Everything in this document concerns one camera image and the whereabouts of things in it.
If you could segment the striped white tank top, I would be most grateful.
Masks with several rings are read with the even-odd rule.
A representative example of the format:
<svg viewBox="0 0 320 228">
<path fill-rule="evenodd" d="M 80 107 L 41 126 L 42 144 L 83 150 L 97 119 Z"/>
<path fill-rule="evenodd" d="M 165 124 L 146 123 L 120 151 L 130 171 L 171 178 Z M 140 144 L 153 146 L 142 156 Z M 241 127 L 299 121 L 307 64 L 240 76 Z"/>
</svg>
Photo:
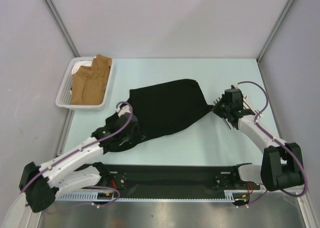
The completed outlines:
<svg viewBox="0 0 320 228">
<path fill-rule="evenodd" d="M 229 89 L 226 89 L 222 95 L 226 99 L 237 99 L 237 108 L 234 111 L 234 114 L 237 117 L 237 121 L 235 123 L 230 123 L 225 120 L 229 129 L 238 129 L 238 121 L 240 118 L 243 118 L 247 115 L 257 115 L 258 110 L 255 109 L 252 105 L 247 101 L 247 96 L 242 93 L 242 91 L 234 86 Z"/>
</svg>

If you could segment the black tank top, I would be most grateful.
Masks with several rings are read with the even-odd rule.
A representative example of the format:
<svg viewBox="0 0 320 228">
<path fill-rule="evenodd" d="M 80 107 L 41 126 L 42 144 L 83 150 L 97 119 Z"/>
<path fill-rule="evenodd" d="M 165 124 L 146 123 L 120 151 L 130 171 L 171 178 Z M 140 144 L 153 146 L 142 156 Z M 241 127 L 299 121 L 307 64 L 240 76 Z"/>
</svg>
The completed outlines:
<svg viewBox="0 0 320 228">
<path fill-rule="evenodd" d="M 167 83 L 131 89 L 128 103 L 138 119 L 146 139 L 178 133 L 206 116 L 209 105 L 197 81 L 182 79 Z M 102 142 L 104 152 L 122 152 L 121 133 Z"/>
</svg>

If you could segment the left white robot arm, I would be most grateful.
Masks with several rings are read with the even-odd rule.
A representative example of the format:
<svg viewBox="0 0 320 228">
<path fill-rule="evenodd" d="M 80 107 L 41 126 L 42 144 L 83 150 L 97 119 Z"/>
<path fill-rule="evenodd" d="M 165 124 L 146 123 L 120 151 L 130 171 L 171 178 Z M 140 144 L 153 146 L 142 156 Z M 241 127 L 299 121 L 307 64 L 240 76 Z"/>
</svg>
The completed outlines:
<svg viewBox="0 0 320 228">
<path fill-rule="evenodd" d="M 111 176 L 102 163 L 96 162 L 81 171 L 78 168 L 100 155 L 127 151 L 143 140 L 132 106 L 120 102 L 105 126 L 95 130 L 77 147 L 41 165 L 27 164 L 20 179 L 20 191 L 31 210 L 38 213 L 65 193 L 89 186 L 104 188 L 109 185 Z"/>
</svg>

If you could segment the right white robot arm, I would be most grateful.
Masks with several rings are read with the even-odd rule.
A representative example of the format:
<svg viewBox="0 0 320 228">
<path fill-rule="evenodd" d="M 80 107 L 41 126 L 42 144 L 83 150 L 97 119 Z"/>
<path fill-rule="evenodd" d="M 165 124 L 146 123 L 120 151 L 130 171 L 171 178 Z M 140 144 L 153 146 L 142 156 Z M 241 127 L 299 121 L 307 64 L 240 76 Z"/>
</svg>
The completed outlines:
<svg viewBox="0 0 320 228">
<path fill-rule="evenodd" d="M 222 118 L 229 129 L 246 135 L 262 153 L 262 163 L 239 165 L 230 177 L 235 188 L 243 188 L 249 181 L 262 184 L 268 191 L 302 185 L 308 187 L 301 148 L 272 135 L 261 123 L 262 112 L 252 108 L 237 85 L 232 85 L 215 100 L 213 113 Z"/>
</svg>

